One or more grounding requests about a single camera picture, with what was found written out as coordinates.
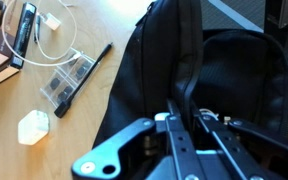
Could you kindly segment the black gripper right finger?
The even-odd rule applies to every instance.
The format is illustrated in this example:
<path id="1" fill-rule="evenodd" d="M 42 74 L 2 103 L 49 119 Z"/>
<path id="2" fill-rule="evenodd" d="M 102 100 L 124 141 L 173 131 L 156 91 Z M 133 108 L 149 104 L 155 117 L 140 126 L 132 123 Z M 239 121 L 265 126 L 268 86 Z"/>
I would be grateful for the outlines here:
<path id="1" fill-rule="evenodd" d="M 248 121 L 194 117 L 203 180 L 288 180 L 288 138 Z"/>

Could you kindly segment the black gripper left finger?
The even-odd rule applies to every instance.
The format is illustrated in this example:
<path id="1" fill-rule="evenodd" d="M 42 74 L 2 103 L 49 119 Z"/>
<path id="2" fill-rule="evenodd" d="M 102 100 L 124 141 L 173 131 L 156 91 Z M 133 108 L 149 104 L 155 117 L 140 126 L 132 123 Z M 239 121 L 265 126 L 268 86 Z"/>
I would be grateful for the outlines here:
<path id="1" fill-rule="evenodd" d="M 74 180 L 198 180 L 198 156 L 181 118 L 139 118 L 78 158 Z"/>

